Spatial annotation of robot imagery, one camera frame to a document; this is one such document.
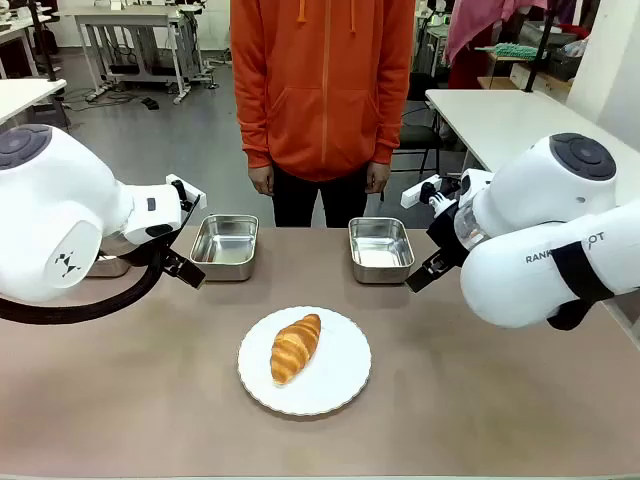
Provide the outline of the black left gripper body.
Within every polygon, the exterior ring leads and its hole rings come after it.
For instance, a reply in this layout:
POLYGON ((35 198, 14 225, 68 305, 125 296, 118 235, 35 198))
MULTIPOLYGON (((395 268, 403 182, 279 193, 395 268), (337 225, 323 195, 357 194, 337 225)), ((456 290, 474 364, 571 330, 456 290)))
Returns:
POLYGON ((161 266, 167 275, 178 275, 183 266, 183 257, 172 249, 176 238, 176 234, 168 234, 162 238, 161 266))

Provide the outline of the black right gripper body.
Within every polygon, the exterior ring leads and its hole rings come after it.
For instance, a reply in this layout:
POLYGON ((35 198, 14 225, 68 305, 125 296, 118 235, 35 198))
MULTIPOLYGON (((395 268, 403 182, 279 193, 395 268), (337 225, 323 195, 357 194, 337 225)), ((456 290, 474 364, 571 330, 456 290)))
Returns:
POLYGON ((426 264, 462 266, 469 255, 469 250, 459 240, 454 228, 454 218, 458 210, 458 202, 455 201, 434 217, 427 234, 439 249, 425 261, 426 264))

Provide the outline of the steel rectangular container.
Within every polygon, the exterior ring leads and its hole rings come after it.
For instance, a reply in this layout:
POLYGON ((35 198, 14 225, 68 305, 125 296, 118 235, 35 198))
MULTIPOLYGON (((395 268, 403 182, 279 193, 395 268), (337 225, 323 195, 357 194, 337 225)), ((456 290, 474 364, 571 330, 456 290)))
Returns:
POLYGON ((88 278, 119 278, 125 275, 131 265, 124 259, 98 252, 95 262, 87 273, 88 278))
POLYGON ((390 217, 358 217, 349 222, 354 278, 362 284, 402 284, 415 257, 404 224, 390 217))
POLYGON ((255 265, 259 220, 252 215, 213 214, 201 223, 190 260, 206 282, 243 282, 255 265))

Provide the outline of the golden croissant bread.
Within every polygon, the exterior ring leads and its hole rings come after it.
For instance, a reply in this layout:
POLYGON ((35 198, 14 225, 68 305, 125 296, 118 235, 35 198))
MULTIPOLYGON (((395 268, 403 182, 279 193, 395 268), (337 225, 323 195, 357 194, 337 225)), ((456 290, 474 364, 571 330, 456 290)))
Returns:
POLYGON ((293 380, 311 361, 321 334, 321 319, 308 314, 283 328, 271 349, 271 376, 278 385, 293 380))

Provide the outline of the person's left hand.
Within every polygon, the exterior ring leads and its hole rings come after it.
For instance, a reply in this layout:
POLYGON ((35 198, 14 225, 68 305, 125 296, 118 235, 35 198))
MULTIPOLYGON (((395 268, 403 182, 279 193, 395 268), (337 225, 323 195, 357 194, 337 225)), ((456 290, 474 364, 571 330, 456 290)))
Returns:
POLYGON ((367 194, 382 193, 390 177, 390 166, 370 162, 367 168, 366 188, 367 194))

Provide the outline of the person's right hand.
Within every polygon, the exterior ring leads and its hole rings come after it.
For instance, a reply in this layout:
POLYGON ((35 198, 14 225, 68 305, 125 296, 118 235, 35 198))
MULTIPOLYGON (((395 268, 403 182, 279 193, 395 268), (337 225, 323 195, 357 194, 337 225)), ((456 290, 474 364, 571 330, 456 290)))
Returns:
POLYGON ((266 196, 273 195, 274 170, 271 165, 260 168, 249 168, 248 176, 259 194, 266 196))

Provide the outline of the black folding chair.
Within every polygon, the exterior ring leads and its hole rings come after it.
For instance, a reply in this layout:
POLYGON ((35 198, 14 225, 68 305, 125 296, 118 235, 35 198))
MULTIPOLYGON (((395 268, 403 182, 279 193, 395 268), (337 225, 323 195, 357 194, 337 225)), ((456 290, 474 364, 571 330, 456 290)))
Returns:
MULTIPOLYGON (((421 101, 421 107, 407 111, 407 116, 419 111, 428 110, 426 103, 426 91, 437 87, 437 82, 426 73, 411 72, 409 74, 408 102, 421 101)), ((442 138, 438 133, 439 119, 435 113, 430 126, 426 124, 406 124, 400 130, 400 144, 396 150, 397 155, 415 154, 422 152, 422 161, 419 168, 400 169, 400 173, 418 172, 420 175, 426 171, 440 173, 440 151, 443 146, 442 138)))

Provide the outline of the large white table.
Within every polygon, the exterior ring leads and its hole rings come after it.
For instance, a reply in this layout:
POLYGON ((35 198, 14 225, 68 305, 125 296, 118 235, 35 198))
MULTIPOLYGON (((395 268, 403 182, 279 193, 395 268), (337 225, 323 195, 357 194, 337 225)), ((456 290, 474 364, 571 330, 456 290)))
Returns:
POLYGON ((429 89, 425 95, 475 158, 491 170, 546 136, 574 132, 605 146, 624 180, 640 179, 639 152, 544 94, 429 89))

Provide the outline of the white scalloped plate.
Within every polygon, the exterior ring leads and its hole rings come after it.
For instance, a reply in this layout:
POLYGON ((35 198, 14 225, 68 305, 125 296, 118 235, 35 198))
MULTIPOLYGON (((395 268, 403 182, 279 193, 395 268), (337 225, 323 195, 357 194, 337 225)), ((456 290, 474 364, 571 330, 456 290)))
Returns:
POLYGON ((237 356, 240 381, 251 397, 292 416, 317 416, 343 407, 365 387, 371 365, 371 349, 358 325, 317 306, 292 306, 262 318, 243 338, 237 356), (279 385, 271 374, 273 341, 281 329, 306 314, 321 320, 317 349, 300 373, 279 385))

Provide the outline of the black trousers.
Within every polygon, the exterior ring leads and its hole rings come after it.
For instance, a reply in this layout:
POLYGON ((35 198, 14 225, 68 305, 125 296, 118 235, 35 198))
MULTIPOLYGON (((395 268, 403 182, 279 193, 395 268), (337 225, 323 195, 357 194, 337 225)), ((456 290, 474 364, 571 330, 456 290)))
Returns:
POLYGON ((367 166, 347 176, 314 182, 274 166, 273 209, 277 227, 310 227, 317 196, 322 198, 328 228, 346 228, 361 217, 367 203, 367 166))

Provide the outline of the wooden shelf unit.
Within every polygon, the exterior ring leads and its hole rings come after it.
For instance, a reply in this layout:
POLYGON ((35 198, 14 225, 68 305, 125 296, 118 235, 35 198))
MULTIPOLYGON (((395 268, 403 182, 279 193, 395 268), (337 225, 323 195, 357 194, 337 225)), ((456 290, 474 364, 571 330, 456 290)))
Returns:
MULTIPOLYGON (((486 51, 488 70, 484 76, 477 78, 484 90, 525 90, 529 81, 531 68, 516 57, 498 56, 486 51)), ((543 93, 554 100, 565 103, 573 81, 560 80, 548 73, 536 74, 531 87, 532 91, 543 93)))

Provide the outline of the white floor power strip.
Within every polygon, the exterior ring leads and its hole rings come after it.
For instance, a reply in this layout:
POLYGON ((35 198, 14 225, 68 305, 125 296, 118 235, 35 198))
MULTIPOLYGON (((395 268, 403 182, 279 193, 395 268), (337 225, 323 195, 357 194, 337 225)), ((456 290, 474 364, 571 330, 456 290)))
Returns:
POLYGON ((106 81, 96 87, 91 92, 87 93, 84 97, 84 101, 87 103, 91 103, 96 101, 100 96, 104 95, 108 91, 110 91, 115 86, 114 82, 106 81))

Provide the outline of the orange zip hoodie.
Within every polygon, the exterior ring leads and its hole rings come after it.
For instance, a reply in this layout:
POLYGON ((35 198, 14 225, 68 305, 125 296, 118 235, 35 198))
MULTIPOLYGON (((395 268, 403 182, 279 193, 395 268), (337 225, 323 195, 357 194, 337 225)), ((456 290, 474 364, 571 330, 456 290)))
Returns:
POLYGON ((415 0, 231 0, 237 119, 251 169, 308 181, 387 165, 399 145, 415 0))

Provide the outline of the teal microfibre duster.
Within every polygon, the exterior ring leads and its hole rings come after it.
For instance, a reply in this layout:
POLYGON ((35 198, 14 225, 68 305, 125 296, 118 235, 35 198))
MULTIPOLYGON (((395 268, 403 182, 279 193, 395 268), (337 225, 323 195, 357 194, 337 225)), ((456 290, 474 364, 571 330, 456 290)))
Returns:
POLYGON ((524 61, 534 60, 538 53, 538 49, 536 47, 515 43, 497 43, 493 46, 476 47, 475 50, 488 52, 499 58, 504 57, 524 61))

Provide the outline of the dark grey storage crate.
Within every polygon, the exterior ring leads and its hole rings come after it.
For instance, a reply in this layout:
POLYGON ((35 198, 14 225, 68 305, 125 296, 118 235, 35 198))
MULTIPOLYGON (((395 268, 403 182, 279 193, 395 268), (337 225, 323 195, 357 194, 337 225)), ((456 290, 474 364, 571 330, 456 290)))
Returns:
POLYGON ((569 56, 562 49, 553 49, 549 53, 546 72, 558 80, 569 81, 576 76, 581 61, 581 56, 569 56))

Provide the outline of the black stand pole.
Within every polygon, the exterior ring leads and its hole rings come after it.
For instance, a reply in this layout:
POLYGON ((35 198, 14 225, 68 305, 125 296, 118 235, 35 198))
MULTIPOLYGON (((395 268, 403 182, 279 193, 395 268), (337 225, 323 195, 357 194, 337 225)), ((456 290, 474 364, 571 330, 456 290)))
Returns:
POLYGON ((542 65, 543 56, 546 52, 546 46, 551 33, 551 28, 554 23, 554 18, 556 16, 557 4, 558 0, 547 0, 547 14, 545 17, 544 28, 540 38, 536 56, 530 65, 530 73, 525 88, 523 89, 525 93, 531 93, 533 91, 534 82, 542 65))
POLYGON ((42 27, 42 23, 39 20, 39 13, 36 5, 36 0, 27 0, 27 5, 32 17, 36 45, 38 46, 40 53, 44 59, 44 66, 47 73, 47 77, 51 82, 54 82, 57 80, 57 77, 44 42, 45 40, 44 34, 43 34, 44 30, 42 27))

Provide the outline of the pink hanging cloth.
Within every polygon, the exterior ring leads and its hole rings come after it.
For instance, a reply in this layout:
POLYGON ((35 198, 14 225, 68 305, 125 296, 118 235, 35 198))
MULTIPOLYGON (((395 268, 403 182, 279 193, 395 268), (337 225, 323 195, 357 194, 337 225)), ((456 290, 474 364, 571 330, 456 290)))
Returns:
POLYGON ((481 31, 498 21, 507 21, 525 7, 546 9, 548 0, 455 0, 448 30, 446 59, 457 54, 481 31))

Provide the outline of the small white table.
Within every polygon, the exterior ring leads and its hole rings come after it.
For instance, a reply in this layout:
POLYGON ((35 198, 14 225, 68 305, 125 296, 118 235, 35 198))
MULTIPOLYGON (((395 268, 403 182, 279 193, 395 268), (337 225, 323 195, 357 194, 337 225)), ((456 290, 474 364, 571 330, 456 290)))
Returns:
POLYGON ((0 79, 0 125, 67 85, 64 79, 0 79))

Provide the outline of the grey metal workbench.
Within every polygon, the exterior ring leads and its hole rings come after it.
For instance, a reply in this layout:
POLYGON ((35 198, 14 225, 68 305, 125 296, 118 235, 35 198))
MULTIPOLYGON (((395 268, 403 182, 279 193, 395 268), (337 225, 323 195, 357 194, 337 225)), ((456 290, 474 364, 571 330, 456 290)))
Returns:
POLYGON ((193 82, 206 80, 195 18, 200 10, 199 5, 110 0, 62 15, 75 22, 93 90, 106 81, 163 83, 177 88, 173 103, 178 105, 193 82))

